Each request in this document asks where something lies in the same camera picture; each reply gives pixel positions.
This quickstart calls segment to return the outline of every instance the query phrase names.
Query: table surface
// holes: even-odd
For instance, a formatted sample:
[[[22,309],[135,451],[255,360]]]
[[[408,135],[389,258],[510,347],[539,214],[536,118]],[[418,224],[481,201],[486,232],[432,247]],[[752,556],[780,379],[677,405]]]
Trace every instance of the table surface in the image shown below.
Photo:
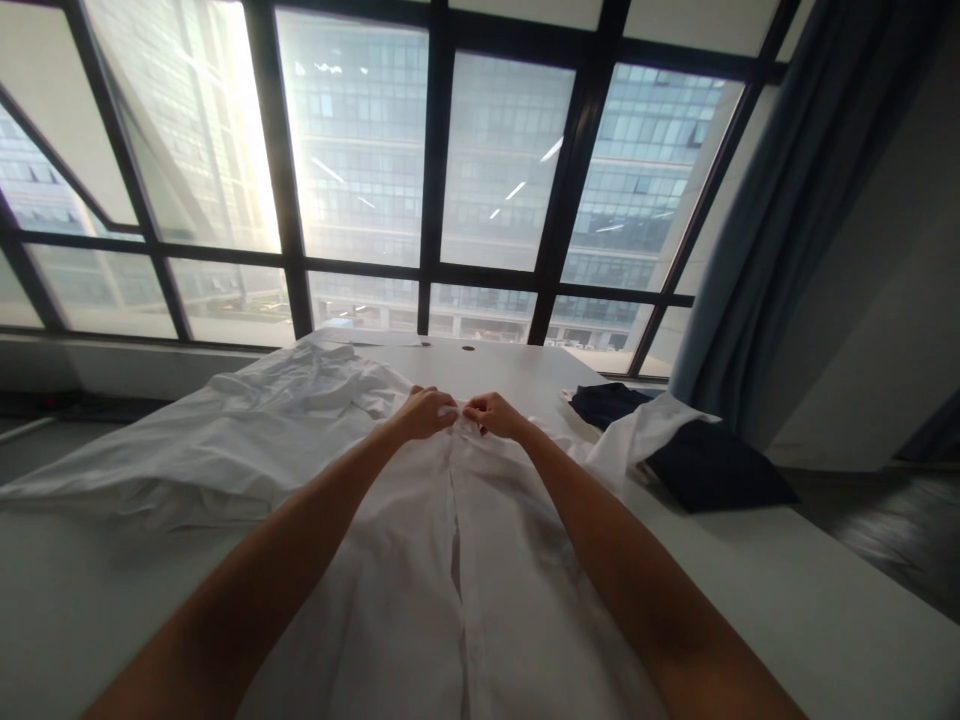
[[[603,382],[559,348],[430,342],[357,352],[567,433],[560,390]],[[811,718],[960,716],[960,627],[792,510],[685,516],[630,481],[624,500]],[[0,511],[0,715],[76,716],[245,532]]]

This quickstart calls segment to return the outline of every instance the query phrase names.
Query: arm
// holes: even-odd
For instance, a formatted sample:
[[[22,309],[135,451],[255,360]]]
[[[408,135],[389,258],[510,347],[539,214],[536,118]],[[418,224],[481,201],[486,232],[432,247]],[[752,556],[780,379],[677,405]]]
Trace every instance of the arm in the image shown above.
[[[673,718],[803,718],[763,663],[619,500],[496,393],[464,415],[529,455],[577,558]]]
[[[313,591],[384,465],[407,440],[454,423],[454,400],[414,387],[406,404],[250,533],[160,628],[86,718],[231,718]]]

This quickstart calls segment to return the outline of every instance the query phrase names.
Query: white fabric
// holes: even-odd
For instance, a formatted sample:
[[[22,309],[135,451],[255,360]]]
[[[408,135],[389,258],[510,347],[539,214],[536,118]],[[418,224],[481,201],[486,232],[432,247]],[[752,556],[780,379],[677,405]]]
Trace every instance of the white fabric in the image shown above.
[[[301,341],[0,489],[0,502],[137,513],[147,527],[263,518],[390,415],[410,383]],[[664,394],[591,445],[619,493],[704,417]],[[87,502],[97,498],[99,504]],[[522,449],[461,418],[388,463],[240,717],[663,717]]]

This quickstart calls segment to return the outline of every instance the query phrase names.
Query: window frame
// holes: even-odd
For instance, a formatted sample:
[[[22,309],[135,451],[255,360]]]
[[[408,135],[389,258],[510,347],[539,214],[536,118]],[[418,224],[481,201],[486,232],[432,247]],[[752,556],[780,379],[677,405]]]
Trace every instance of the window frame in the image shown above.
[[[667,309],[693,306],[694,296],[678,294],[677,285],[760,93],[764,87],[778,85],[783,80],[787,64],[777,61],[777,53],[799,6],[799,0],[780,0],[759,54],[756,57],[747,57],[624,38],[623,28],[630,0],[605,0],[595,31],[454,10],[449,8],[446,0],[432,0],[430,3],[397,0],[243,0],[280,234],[281,252],[273,254],[161,242],[112,94],[116,83],[104,62],[82,0],[17,1],[36,2],[64,11],[138,220],[136,226],[124,226],[123,231],[141,234],[144,242],[22,230],[17,226],[6,199],[0,194],[0,248],[44,325],[43,330],[4,326],[3,332],[94,337],[167,345],[173,343],[181,347],[186,345],[258,351],[268,349],[255,345],[209,343],[193,339],[170,269],[171,259],[182,258],[282,268],[286,276],[294,334],[298,339],[313,332],[314,328],[308,280],[308,273],[311,271],[416,281],[419,287],[417,332],[420,335],[427,335],[429,332],[431,289],[434,284],[535,293],[537,300],[527,340],[531,345],[544,344],[556,299],[561,295],[652,305],[650,319],[628,371],[623,374],[605,373],[612,378],[652,382],[665,382],[667,378],[642,376],[639,374],[640,368]],[[280,67],[277,9],[312,11],[352,20],[390,23],[425,29],[429,33],[419,267],[331,260],[306,255],[300,209],[297,205],[293,143]],[[453,67],[458,51],[504,60],[539,63],[576,72],[564,126],[564,143],[558,153],[553,187],[533,271],[458,265],[440,260]],[[659,72],[706,75],[744,84],[666,278],[658,291],[595,287],[561,281],[587,170],[600,130],[602,109],[617,63],[643,65]],[[9,100],[2,95],[0,99]],[[29,119],[22,117],[22,114],[10,114],[77,194],[86,200],[89,193],[79,185],[69,168],[56,157],[49,143],[30,125]],[[95,203],[88,204],[95,209]],[[55,296],[45,286],[27,252],[30,244],[148,256],[157,274],[177,340],[152,340],[69,330]]]

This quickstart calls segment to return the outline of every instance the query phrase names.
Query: blue curtain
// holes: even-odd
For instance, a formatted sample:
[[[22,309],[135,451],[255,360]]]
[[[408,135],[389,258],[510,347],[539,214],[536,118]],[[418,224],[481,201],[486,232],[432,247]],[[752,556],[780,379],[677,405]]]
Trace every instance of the blue curtain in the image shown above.
[[[743,434],[774,349],[953,3],[820,0],[694,304],[670,390]]]

